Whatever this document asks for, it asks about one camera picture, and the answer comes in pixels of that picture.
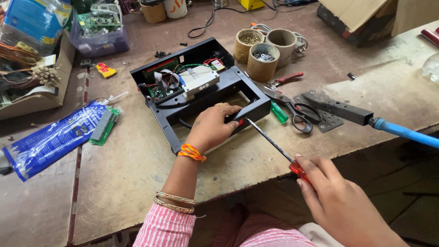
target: perforated metal plate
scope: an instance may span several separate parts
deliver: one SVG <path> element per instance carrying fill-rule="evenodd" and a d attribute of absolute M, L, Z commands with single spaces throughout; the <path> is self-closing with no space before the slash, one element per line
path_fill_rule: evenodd
<path fill-rule="evenodd" d="M 301 95 L 294 96 L 293 99 L 297 103 L 308 104 L 308 102 L 306 100 L 304 100 Z M 344 124 L 343 120 L 337 116 L 334 116 L 334 115 L 329 114 L 327 112 L 321 111 L 319 109 L 317 109 L 317 111 L 319 111 L 320 115 L 322 116 L 322 121 L 319 124 L 317 124 L 318 129 L 322 133 L 330 131 L 330 130 Z"/>

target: right hand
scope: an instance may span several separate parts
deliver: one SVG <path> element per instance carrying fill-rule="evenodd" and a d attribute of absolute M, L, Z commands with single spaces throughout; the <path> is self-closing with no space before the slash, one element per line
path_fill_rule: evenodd
<path fill-rule="evenodd" d="M 390 229 L 366 193 L 342 177 L 330 159 L 295 156 L 314 189 L 298 179 L 315 221 L 346 247 L 408 245 Z"/>

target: left hand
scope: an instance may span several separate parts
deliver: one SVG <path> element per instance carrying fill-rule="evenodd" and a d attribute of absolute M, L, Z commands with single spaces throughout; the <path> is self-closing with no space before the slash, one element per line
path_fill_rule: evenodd
<path fill-rule="evenodd" d="M 203 156 L 207 150 L 227 140 L 239 126 L 237 121 L 225 124 L 224 118 L 239 112 L 241 109 L 240 106 L 228 103 L 207 108 L 195 120 L 186 143 L 194 146 Z"/>

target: gold bangle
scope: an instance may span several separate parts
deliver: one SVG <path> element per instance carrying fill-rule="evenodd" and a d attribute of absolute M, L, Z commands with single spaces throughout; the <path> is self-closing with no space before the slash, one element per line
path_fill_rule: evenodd
<path fill-rule="evenodd" d="M 155 195 L 159 196 L 159 197 L 166 198 L 166 199 L 170 199 L 170 200 L 173 200 L 173 201 L 177 201 L 177 202 L 184 202 L 184 203 L 189 203 L 189 204 L 196 204 L 197 203 L 197 201 L 195 201 L 195 200 L 186 199 L 186 198 L 182 198 L 182 197 L 179 197 L 179 196 L 170 195 L 170 194 L 167 194 L 167 193 L 164 193 L 164 192 L 161 192 L 161 191 L 157 191 L 155 193 Z"/>
<path fill-rule="evenodd" d="M 162 207 L 168 208 L 170 210 L 176 211 L 176 212 L 180 212 L 180 213 L 185 213 L 185 214 L 189 214 L 189 213 L 193 213 L 195 208 L 184 208 L 184 207 L 179 207 L 179 206 L 175 206 L 169 203 L 166 203 L 164 201 L 161 201 L 160 199 L 157 198 L 157 196 L 154 197 L 154 203 L 158 204 Z"/>

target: black metal enclosure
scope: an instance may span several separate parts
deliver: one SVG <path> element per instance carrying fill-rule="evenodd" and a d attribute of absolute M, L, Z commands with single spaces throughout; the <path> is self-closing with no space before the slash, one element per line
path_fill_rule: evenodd
<path fill-rule="evenodd" d="M 154 100 L 150 99 L 150 94 L 147 88 L 139 86 L 145 83 L 145 71 L 150 71 L 152 68 L 162 65 L 167 61 L 172 61 L 174 58 L 177 58 L 181 65 L 189 65 L 202 64 L 212 56 L 220 58 L 226 68 L 218 72 L 219 82 L 217 84 L 195 94 L 195 98 L 192 100 L 186 101 L 183 95 L 178 95 L 167 102 L 156 105 Z M 172 129 L 173 125 L 179 123 L 177 120 L 178 117 L 181 119 L 188 119 L 191 116 L 197 116 L 208 107 L 214 106 L 216 103 L 222 102 L 227 97 L 240 91 L 250 100 L 250 103 L 240 112 L 228 116 L 225 119 L 225 123 L 233 120 L 239 121 L 244 117 L 257 121 L 270 113 L 270 99 L 263 94 L 263 92 L 259 90 L 237 66 L 234 65 L 233 56 L 230 55 L 213 37 L 155 62 L 134 69 L 130 71 L 130 73 L 145 97 L 146 105 L 151 108 L 163 130 L 163 133 L 165 133 L 166 138 L 171 144 L 171 151 L 174 154 L 177 154 L 180 151 L 181 145 L 184 144 L 184 142 L 179 141 L 177 135 Z M 248 125 L 248 121 L 244 121 L 244 124 L 238 127 L 232 135 L 243 130 Z"/>

